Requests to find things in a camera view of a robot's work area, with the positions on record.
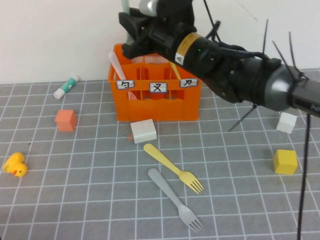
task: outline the yellow warning label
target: yellow warning label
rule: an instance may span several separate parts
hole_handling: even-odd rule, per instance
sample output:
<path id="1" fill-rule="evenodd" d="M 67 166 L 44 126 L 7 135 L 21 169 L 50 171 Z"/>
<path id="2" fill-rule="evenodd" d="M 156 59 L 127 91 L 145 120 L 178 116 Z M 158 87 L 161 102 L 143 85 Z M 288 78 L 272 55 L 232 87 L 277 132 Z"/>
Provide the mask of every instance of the yellow warning label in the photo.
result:
<path id="1" fill-rule="evenodd" d="M 180 56 L 185 57 L 191 45 L 200 37 L 201 36 L 195 32 L 190 33 L 180 43 L 176 53 L 179 54 Z"/>

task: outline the glue stick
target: glue stick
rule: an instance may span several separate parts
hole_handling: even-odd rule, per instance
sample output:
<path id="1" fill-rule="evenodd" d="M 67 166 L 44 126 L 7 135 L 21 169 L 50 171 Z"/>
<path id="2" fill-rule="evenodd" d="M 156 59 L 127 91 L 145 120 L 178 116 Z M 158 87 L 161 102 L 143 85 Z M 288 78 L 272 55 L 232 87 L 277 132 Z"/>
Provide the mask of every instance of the glue stick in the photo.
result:
<path id="1" fill-rule="evenodd" d="M 57 91 L 54 92 L 53 96 L 56 99 L 62 98 L 69 90 L 76 85 L 76 83 L 79 81 L 79 77 L 74 75 L 69 78 L 68 81 L 66 81 L 65 84 L 63 84 Z"/>

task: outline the orange cube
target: orange cube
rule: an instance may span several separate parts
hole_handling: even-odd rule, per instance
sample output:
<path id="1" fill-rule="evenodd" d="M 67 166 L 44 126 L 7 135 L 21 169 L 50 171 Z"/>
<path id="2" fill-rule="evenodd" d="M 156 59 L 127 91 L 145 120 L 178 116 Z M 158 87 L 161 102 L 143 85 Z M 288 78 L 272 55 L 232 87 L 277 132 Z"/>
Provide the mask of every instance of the orange cube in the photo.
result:
<path id="1" fill-rule="evenodd" d="M 74 110 L 59 110 L 56 114 L 56 126 L 60 132 L 73 132 L 76 128 L 77 117 Z"/>

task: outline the white wall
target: white wall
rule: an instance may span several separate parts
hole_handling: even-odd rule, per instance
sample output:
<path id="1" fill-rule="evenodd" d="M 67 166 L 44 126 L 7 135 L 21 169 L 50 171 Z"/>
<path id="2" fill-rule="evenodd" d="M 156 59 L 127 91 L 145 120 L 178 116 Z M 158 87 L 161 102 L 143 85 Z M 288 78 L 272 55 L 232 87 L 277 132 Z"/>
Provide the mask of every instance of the white wall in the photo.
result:
<path id="1" fill-rule="evenodd" d="M 223 41 L 261 51 L 269 18 L 267 54 L 278 56 L 275 40 L 289 60 L 292 31 L 299 67 L 320 67 L 319 0 L 207 1 L 213 18 L 222 22 Z M 206 34 L 211 25 L 203 1 L 193 5 L 198 31 Z M 120 0 L 0 1 L 0 84 L 64 81 L 70 73 L 106 79 L 108 52 L 126 39 L 119 11 Z"/>

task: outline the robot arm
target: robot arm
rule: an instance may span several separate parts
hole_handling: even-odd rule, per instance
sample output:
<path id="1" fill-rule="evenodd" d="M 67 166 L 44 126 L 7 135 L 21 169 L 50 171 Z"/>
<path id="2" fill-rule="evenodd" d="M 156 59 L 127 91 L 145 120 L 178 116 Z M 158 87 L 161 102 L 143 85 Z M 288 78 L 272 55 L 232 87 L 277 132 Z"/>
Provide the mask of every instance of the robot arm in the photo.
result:
<path id="1" fill-rule="evenodd" d="M 123 55 L 132 59 L 157 53 L 202 79 L 230 103 L 246 100 L 275 111 L 293 107 L 320 117 L 320 82 L 262 52 L 200 36 L 192 2 L 142 0 L 139 9 L 121 12 L 119 22 L 134 39 L 122 46 Z"/>

